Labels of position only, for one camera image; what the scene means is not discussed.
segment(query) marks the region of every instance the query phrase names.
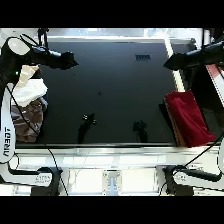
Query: red cloth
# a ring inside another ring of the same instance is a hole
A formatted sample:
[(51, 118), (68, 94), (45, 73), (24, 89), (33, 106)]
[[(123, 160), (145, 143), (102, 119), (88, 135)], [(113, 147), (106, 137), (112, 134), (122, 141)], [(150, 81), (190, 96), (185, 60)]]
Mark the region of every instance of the red cloth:
[(204, 145), (215, 139), (205, 125), (191, 90), (173, 91), (165, 99), (188, 147)]

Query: folded red fabric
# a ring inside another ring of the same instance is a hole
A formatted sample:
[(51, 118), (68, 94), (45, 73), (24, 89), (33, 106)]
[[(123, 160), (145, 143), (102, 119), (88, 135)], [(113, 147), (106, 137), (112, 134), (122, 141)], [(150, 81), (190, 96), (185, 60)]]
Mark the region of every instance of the folded red fabric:
[(205, 125), (191, 90), (173, 91), (165, 99), (188, 147), (204, 145), (215, 139)]

